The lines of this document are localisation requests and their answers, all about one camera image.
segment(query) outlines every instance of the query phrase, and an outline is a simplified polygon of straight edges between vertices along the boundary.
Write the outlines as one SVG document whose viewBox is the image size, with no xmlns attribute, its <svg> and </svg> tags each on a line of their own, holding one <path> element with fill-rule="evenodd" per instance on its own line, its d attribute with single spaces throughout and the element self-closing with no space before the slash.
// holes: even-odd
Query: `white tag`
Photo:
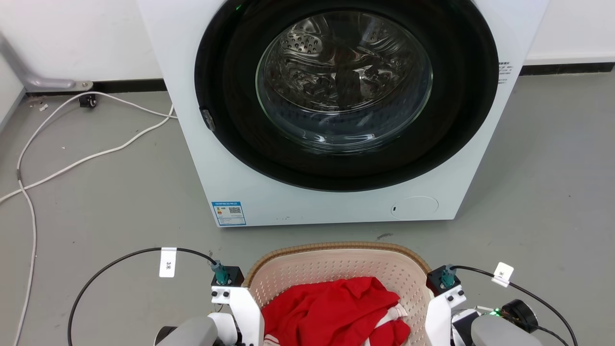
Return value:
<svg viewBox="0 0 615 346">
<path fill-rule="evenodd" d="M 500 262 L 496 268 L 496 271 L 493 272 L 495 277 L 491 280 L 500 286 L 508 287 L 509 279 L 513 270 L 515 269 L 510 265 Z"/>
<path fill-rule="evenodd" d="M 175 276 L 175 257 L 177 247 L 163 247 L 160 251 L 160 277 L 172 278 Z"/>
</svg>

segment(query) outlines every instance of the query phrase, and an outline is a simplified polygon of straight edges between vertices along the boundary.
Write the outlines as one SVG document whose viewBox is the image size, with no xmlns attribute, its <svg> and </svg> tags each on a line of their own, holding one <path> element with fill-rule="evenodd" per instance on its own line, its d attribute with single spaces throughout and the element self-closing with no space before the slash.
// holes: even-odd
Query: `blue and white sticker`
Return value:
<svg viewBox="0 0 615 346">
<path fill-rule="evenodd" d="M 241 202 L 212 202 L 213 213 L 220 226 L 245 226 Z"/>
</svg>

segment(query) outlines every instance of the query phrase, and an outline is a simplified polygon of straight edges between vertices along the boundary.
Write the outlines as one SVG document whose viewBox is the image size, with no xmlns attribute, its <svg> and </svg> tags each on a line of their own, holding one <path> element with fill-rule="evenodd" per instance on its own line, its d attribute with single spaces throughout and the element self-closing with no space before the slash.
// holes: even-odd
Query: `black cable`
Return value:
<svg viewBox="0 0 615 346">
<path fill-rule="evenodd" d="M 493 275 L 493 274 L 491 274 L 491 273 L 489 273 L 489 272 L 486 272 L 486 271 L 481 270 L 481 269 L 476 269 L 476 268 L 473 268 L 473 267 L 467 267 L 467 266 L 465 266 L 465 265 L 454 265 L 454 266 L 452 266 L 452 267 L 451 267 L 451 269 L 465 269 L 465 270 L 470 270 L 470 271 L 472 271 L 472 272 L 481 273 L 481 274 L 483 274 L 483 275 L 486 275 L 486 276 L 489 276 L 489 277 L 492 277 L 492 278 L 494 278 L 494 277 L 495 277 L 495 275 Z M 564 318 L 564 316 L 562 316 L 562 315 L 561 315 L 561 313 L 560 313 L 559 311 L 557 311 L 557 310 L 556 310 L 554 307 L 552 307 L 549 303 L 547 303 L 547 302 L 545 302 L 544 300 L 542 300 L 542 299 L 541 299 L 540 297 L 538 297 L 536 294 L 533 294 L 532 292 L 529 292 L 527 289 L 525 289 L 525 288 L 523 288 L 523 287 L 521 287 L 521 286 L 518 286 L 518 285 L 516 285 L 516 284 L 514 284 L 514 283 L 511 283 L 511 282 L 509 282 L 509 283 L 508 283 L 508 285 L 509 285 L 509 286 L 512 286 L 513 288 L 516 288 L 516 289 L 518 289 L 519 291 L 521 291 L 521 292 L 523 292 L 523 293 L 527 294 L 528 296 L 530 296 L 530 297 L 532 297 L 532 298 L 534 298 L 534 299 L 538 300 L 538 302 L 540 302 L 541 304 L 543 304 L 544 306 L 546 306 L 547 308 L 549 308 L 549 310 L 553 311 L 553 313 L 554 313 L 554 314 L 556 314 L 556 315 L 560 318 L 560 320 L 561 320 L 562 322 L 564 322 L 564 325 L 566 326 L 566 329 L 568 329 L 568 332 L 570 333 L 570 337 L 571 337 L 571 338 L 572 338 L 572 340 L 573 340 L 573 345 L 574 345 L 574 346 L 579 346 L 579 344 L 577 343 L 577 340 L 576 340 L 576 336 L 574 335 L 574 332 L 573 332 L 572 327 L 570 326 L 570 324 L 568 324 L 568 321 L 566 321 L 566 319 Z"/>
<path fill-rule="evenodd" d="M 522 321 L 516 320 L 516 319 L 514 319 L 514 318 L 512 318 L 512 317 L 509 317 L 509 316 L 506 316 L 506 315 L 502 315 L 502 318 L 504 318 L 505 320 L 507 320 L 508 322 L 511 322 L 511 323 L 520 323 L 520 324 L 522 324 L 522 325 L 524 325 L 524 326 L 528 326 L 528 327 L 531 327 L 531 328 L 536 328 L 536 329 L 538 329 L 538 330 L 540 330 L 540 331 L 543 331 L 543 332 L 545 332 L 545 333 L 547 333 L 547 334 L 551 334 L 551 335 L 552 335 L 552 336 L 554 336 L 556 339 L 558 339 L 561 343 L 563 343 L 563 344 L 564 344 L 564 346 L 568 346 L 568 344 L 566 343 L 566 341 L 564 341 L 564 339 L 562 339 L 562 338 L 561 338 L 559 335 L 557 335 L 556 333 L 554 333 L 554 332 L 552 332 L 552 331 L 548 330 L 547 328 L 540 327 L 540 326 L 536 326 L 535 324 L 525 323 L 525 322 L 522 322 Z"/>
<path fill-rule="evenodd" d="M 85 290 L 92 284 L 92 282 L 98 278 L 103 272 L 105 272 L 105 270 L 113 267 L 114 265 L 118 264 L 119 262 L 122 262 L 125 259 L 129 259 L 133 256 L 139 255 L 139 254 L 144 254 L 146 252 L 153 252 L 153 251 L 161 251 L 162 248 L 161 247 L 151 247 L 149 249 L 143 249 L 143 250 L 139 250 L 139 251 L 135 251 L 131 254 L 127 254 L 126 256 L 120 257 L 118 259 L 116 259 L 115 261 L 109 263 L 108 265 L 105 265 L 101 270 L 98 271 L 98 273 L 94 274 L 94 276 L 88 280 L 88 282 L 85 284 L 85 286 L 83 286 L 83 288 L 81 289 L 81 292 L 79 292 L 79 294 L 77 295 L 77 298 L 75 299 L 75 302 L 73 303 L 73 308 L 71 309 L 71 313 L 70 315 L 68 315 L 68 328 L 67 328 L 67 338 L 68 338 L 68 346 L 73 346 L 73 318 L 75 315 L 75 310 L 77 310 L 77 305 L 79 304 L 79 301 L 81 300 L 81 296 L 83 296 L 83 293 L 85 293 Z M 183 249 L 182 247 L 178 247 L 177 251 L 180 252 L 188 252 L 190 254 L 195 254 L 198 256 L 201 256 L 205 259 L 207 259 L 209 262 L 211 262 L 212 264 L 216 264 L 216 261 L 214 261 L 211 257 L 209 257 L 208 255 L 202 254 L 201 252 L 195 251 L 195 250 L 190 250 L 190 249 Z"/>
</svg>

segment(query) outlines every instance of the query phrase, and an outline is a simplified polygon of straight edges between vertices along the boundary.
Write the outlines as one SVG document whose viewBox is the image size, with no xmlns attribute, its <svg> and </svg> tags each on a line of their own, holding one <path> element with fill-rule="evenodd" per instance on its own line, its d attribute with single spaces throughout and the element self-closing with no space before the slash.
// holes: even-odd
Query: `floor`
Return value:
<svg viewBox="0 0 615 346">
<path fill-rule="evenodd" d="M 432 267 L 515 267 L 513 282 L 557 307 L 581 345 L 615 340 L 615 74 L 519 79 L 456 218 L 443 222 L 365 223 L 219 229 L 175 120 L 117 153 L 85 163 L 30 190 L 39 250 L 21 346 L 66 345 L 68 312 L 83 284 L 132 251 L 182 246 L 213 254 L 244 272 L 281 247 L 326 241 L 385 241 L 406 246 Z M 166 93 L 122 94 L 167 112 Z M 66 97 L 24 103 L 0 136 L 0 196 L 18 188 L 19 152 Z M 39 107 L 48 104 L 48 109 Z M 119 146 L 158 116 L 100 99 L 72 103 L 26 152 L 25 183 L 85 156 Z M 31 220 L 22 195 L 0 205 L 0 344 L 12 343 L 22 307 Z M 151 345 L 163 325 L 212 310 L 211 271 L 178 255 L 173 279 L 157 275 L 159 255 L 110 269 L 85 294 L 74 344 Z M 525 299 L 541 325 L 569 340 L 551 312 L 513 289 L 459 272 L 470 304 L 498 307 Z M 535 333 L 545 345 L 557 340 Z"/>
</svg>

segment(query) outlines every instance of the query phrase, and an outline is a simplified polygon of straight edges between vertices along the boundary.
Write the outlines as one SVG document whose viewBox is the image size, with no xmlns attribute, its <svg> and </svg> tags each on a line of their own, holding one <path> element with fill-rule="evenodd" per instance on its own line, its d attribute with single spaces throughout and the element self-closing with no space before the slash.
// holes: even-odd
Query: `door glass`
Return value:
<svg viewBox="0 0 615 346">
<path fill-rule="evenodd" d="M 353 153 L 385 145 L 420 115 L 431 91 L 427 52 L 377 15 L 306 18 L 265 50 L 256 91 L 269 119 L 305 147 Z"/>
</svg>

